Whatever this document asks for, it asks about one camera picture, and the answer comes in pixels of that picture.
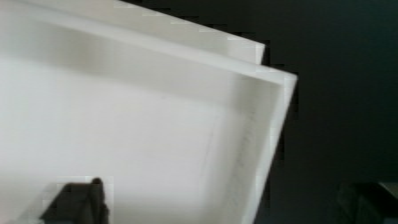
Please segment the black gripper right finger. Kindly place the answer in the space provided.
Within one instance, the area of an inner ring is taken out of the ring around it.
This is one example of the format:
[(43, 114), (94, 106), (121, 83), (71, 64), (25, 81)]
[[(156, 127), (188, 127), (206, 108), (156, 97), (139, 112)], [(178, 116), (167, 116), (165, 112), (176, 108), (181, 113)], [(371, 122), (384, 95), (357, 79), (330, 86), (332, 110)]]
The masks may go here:
[(343, 183), (336, 202), (336, 224), (398, 224), (398, 198), (378, 183)]

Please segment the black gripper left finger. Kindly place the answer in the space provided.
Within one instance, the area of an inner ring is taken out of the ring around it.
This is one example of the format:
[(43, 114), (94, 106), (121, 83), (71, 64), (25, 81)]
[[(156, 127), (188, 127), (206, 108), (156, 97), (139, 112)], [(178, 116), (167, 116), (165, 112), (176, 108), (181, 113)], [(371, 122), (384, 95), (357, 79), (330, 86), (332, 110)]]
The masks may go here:
[(99, 178), (67, 183), (39, 216), (44, 224), (110, 224), (105, 186)]

